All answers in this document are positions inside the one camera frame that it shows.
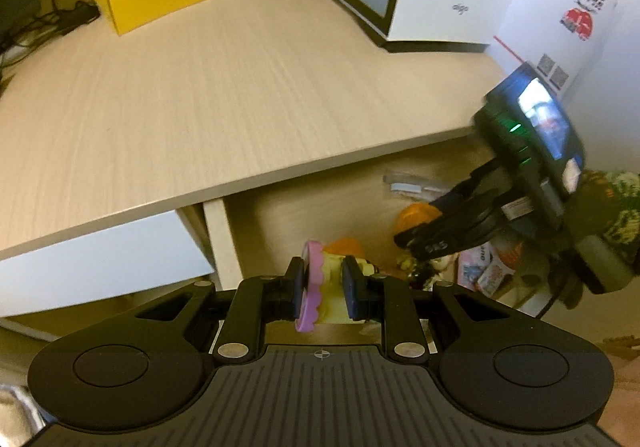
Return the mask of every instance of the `desk surface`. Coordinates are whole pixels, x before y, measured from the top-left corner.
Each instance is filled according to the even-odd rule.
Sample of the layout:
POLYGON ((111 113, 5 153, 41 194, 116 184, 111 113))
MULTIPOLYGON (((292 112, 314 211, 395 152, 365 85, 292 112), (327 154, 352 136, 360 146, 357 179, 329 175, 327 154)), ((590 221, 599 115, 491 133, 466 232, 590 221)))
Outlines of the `desk surface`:
POLYGON ((0 259, 466 131, 485 55, 391 55, 331 0, 209 0, 34 53, 0 97, 0 259))

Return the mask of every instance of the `ribbed black surface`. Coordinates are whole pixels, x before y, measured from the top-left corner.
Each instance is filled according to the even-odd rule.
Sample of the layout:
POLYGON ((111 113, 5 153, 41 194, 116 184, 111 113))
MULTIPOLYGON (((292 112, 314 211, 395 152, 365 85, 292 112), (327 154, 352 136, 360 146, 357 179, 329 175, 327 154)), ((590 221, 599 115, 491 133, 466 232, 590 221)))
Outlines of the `ribbed black surface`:
POLYGON ((461 413, 426 370, 375 347, 270 346, 222 367, 181 415, 137 432, 91 435, 53 425, 34 447, 612 447, 595 427, 549 435, 493 429, 461 413))

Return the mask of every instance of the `red line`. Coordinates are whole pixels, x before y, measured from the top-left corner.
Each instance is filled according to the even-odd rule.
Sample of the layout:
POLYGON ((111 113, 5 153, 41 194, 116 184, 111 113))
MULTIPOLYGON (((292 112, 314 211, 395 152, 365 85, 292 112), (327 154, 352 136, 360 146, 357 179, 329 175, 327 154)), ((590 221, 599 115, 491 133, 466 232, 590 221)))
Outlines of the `red line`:
POLYGON ((524 59, 523 59, 522 57, 520 57, 517 53, 515 53, 511 48, 509 48, 509 47, 507 46, 507 44, 506 44, 503 40, 501 40, 501 39, 500 39, 499 37, 497 37, 497 36, 494 36, 494 39, 495 39, 497 42, 499 42, 499 43, 504 47, 504 49, 505 49, 507 52, 509 52, 509 53, 510 53, 511 55, 513 55, 513 56, 514 56, 518 61, 520 61, 520 63, 521 63, 521 64, 524 64, 524 59))

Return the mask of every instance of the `device screen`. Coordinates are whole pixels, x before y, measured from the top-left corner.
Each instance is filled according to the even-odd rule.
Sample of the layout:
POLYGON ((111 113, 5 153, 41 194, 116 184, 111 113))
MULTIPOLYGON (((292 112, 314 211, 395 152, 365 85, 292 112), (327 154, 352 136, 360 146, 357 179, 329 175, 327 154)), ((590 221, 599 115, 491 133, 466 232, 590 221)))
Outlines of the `device screen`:
POLYGON ((571 132, 569 122, 540 79, 533 79, 518 98, 520 109, 536 129, 555 160, 562 158, 571 132))

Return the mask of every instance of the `purple scalloped edge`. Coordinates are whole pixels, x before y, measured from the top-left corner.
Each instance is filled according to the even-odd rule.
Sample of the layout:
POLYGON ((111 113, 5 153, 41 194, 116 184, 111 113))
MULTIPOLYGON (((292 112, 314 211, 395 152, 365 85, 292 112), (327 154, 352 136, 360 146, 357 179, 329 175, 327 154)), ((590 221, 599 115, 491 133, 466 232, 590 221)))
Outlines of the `purple scalloped edge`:
POLYGON ((324 283, 322 243, 308 241, 303 255, 308 257, 309 260, 309 279, 302 297, 300 318, 296 319, 296 330, 299 332, 312 332, 314 323, 318 320, 318 307, 322 302, 322 294, 320 292, 320 287, 324 283))

